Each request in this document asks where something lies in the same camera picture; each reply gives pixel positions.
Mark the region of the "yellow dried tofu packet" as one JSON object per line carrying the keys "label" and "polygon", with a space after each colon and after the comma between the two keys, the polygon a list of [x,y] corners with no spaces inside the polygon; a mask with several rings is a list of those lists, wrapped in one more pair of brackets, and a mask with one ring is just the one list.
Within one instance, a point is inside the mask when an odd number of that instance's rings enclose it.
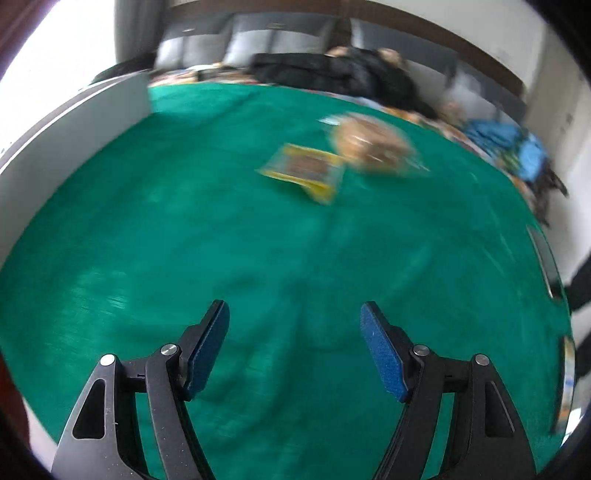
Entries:
{"label": "yellow dried tofu packet", "polygon": [[345,172],[338,155],[294,144],[284,144],[259,173],[264,177],[300,186],[311,199],[329,204],[338,192]]}

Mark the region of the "green table cloth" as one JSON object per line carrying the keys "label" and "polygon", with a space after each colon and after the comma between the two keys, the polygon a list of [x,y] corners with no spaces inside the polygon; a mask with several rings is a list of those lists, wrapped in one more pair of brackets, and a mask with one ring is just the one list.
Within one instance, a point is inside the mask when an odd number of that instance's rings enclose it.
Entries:
{"label": "green table cloth", "polygon": [[161,86],[152,114],[80,167],[1,271],[1,349],[59,436],[100,355],[177,339],[215,299],[228,334],[188,405],[219,479],[369,479],[402,407],[360,309],[438,354],[488,355],[545,465],[567,308],[552,300],[510,179],[394,119],[419,168],[346,170],[331,202],[263,176],[287,144],[331,148],[346,101],[253,85]]}

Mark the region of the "packaged bread bun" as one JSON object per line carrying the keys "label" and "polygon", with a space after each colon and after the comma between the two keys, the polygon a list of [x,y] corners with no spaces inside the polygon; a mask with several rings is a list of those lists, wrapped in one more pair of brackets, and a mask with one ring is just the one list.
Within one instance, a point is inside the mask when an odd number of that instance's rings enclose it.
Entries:
{"label": "packaged bread bun", "polygon": [[356,170],[397,175],[427,174],[412,142],[398,128],[375,117],[346,113],[320,119],[335,153]]}

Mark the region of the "blue clothes pile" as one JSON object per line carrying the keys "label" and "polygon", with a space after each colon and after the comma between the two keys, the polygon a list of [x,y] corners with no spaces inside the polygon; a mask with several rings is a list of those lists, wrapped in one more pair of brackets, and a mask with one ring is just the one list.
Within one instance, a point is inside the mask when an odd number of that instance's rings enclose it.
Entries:
{"label": "blue clothes pile", "polygon": [[494,164],[524,182],[539,177],[548,157],[542,141],[519,125],[470,120],[464,133]]}

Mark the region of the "white cardboard box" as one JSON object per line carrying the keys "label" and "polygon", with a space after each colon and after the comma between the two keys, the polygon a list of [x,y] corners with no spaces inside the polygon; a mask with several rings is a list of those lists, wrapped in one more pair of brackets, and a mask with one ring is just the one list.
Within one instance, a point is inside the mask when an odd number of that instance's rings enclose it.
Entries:
{"label": "white cardboard box", "polygon": [[94,154],[151,114],[148,74],[93,84],[51,111],[1,156],[1,260],[35,214]]}

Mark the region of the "black jacket on sofa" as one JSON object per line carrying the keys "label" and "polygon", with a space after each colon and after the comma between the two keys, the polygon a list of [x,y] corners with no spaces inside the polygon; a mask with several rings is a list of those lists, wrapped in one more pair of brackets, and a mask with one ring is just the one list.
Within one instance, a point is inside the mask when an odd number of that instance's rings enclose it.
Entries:
{"label": "black jacket on sofa", "polygon": [[249,74],[260,83],[363,97],[436,120],[438,113],[419,93],[402,55],[377,50],[337,47],[325,54],[259,53]]}

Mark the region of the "grey sofa cushion left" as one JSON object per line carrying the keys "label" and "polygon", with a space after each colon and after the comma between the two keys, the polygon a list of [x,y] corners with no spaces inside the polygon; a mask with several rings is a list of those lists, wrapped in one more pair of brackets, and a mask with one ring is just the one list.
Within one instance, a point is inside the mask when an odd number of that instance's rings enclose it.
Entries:
{"label": "grey sofa cushion left", "polygon": [[154,69],[172,71],[221,62],[232,32],[231,15],[170,22],[158,46]]}

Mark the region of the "grey sofa cushion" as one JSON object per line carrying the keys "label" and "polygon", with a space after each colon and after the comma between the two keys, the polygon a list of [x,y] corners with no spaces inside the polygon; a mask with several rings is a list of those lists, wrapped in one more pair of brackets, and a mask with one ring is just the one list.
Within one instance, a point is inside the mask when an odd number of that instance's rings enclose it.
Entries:
{"label": "grey sofa cushion", "polygon": [[324,53],[338,18],[301,12],[236,14],[221,61],[245,68],[256,54]]}
{"label": "grey sofa cushion", "polygon": [[170,22],[158,46],[154,69],[172,71],[221,62],[232,32],[231,15]]}

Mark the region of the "grey sofa cushion middle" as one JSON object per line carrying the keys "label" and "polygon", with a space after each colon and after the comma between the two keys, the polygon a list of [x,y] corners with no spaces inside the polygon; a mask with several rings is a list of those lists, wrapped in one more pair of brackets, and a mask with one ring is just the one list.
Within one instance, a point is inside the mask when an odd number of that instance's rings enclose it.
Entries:
{"label": "grey sofa cushion middle", "polygon": [[245,68],[256,54],[324,53],[338,18],[301,12],[236,14],[221,61]]}

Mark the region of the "grey curtain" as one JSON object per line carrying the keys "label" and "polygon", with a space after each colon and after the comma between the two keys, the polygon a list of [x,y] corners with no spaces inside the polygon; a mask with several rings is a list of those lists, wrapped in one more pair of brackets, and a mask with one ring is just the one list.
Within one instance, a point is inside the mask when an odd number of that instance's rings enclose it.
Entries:
{"label": "grey curtain", "polygon": [[118,63],[157,49],[168,2],[163,0],[116,0],[114,45]]}

